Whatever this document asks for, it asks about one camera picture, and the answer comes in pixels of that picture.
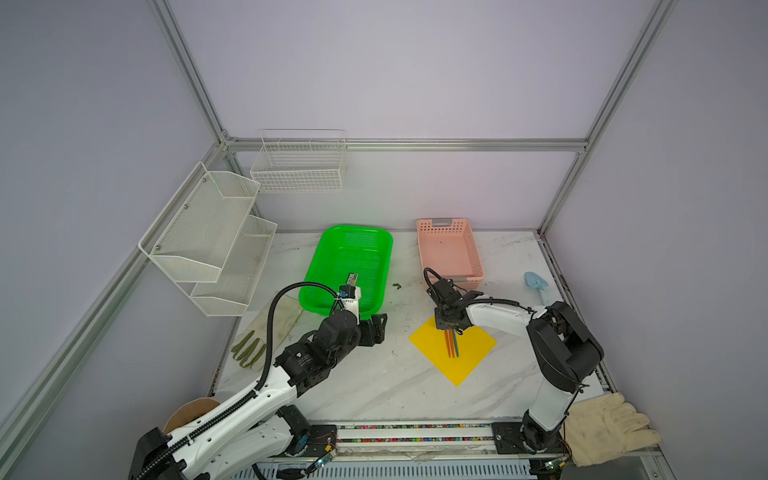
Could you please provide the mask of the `orange plastic fork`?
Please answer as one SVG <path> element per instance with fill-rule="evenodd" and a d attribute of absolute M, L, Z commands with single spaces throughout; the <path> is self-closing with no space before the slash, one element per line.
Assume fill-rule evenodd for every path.
<path fill-rule="evenodd" d="M 445 347 L 446 347 L 446 355 L 447 355 L 447 358 L 449 358 L 449 359 L 450 359 L 450 357 L 448 356 L 448 349 L 447 349 L 447 344 L 446 344 L 446 336 L 445 336 L 445 334 L 446 334 L 446 332 L 447 332 L 447 331 L 448 331 L 448 330 L 444 330 L 444 331 L 443 331 L 443 336 L 444 336 Z"/>

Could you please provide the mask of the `yellow paper napkin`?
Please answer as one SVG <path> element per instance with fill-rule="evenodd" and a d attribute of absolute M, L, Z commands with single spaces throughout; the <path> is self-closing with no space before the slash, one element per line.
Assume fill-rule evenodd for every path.
<path fill-rule="evenodd" d="M 479 327 L 470 327 L 457 336 L 460 356 L 453 359 L 447 358 L 443 331 L 436 328 L 434 317 L 409 337 L 410 342 L 454 386 L 460 386 L 497 345 L 497 341 Z"/>

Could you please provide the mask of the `pink plastic basket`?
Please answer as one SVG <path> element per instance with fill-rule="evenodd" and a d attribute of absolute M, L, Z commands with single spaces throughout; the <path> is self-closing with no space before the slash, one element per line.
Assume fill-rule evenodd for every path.
<path fill-rule="evenodd" d="M 480 286 L 484 269 L 467 219 L 420 219 L 416 227 L 422 268 L 431 268 L 467 290 Z"/>

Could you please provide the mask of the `green plastic basket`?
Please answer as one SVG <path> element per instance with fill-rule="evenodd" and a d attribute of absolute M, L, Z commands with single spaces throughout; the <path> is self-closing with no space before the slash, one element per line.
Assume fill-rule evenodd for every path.
<path fill-rule="evenodd" d="M 305 280 L 336 290 L 352 274 L 361 290 L 359 313 L 363 320 L 383 305 L 393 249 L 392 235 L 383 229 L 337 225 L 323 232 Z"/>

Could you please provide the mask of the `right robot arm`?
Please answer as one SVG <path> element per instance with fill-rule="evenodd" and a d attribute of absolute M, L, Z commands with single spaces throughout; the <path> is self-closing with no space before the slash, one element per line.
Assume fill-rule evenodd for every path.
<path fill-rule="evenodd" d="M 600 343 L 563 301 L 532 308 L 464 290 L 431 268 L 424 270 L 424 278 L 439 330 L 465 334 L 490 329 L 529 342 L 543 382 L 512 442 L 531 453 L 547 450 L 585 387 L 584 380 L 604 358 Z"/>

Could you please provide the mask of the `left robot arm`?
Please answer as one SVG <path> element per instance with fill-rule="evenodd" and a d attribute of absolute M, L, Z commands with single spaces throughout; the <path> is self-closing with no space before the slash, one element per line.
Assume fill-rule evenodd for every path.
<path fill-rule="evenodd" d="M 332 309 L 318 330 L 284 348 L 275 357 L 274 323 L 280 299 L 302 287 L 319 288 L 333 296 Z M 199 419 L 171 434 L 154 429 L 137 443 L 131 479 L 197 479 L 205 460 L 225 443 L 262 420 L 329 376 L 354 348 L 375 346 L 384 341 L 388 317 L 373 314 L 362 320 L 357 312 L 360 295 L 353 285 L 339 291 L 317 282 L 297 282 L 280 290 L 267 315 L 265 363 L 260 378 L 251 386 Z"/>

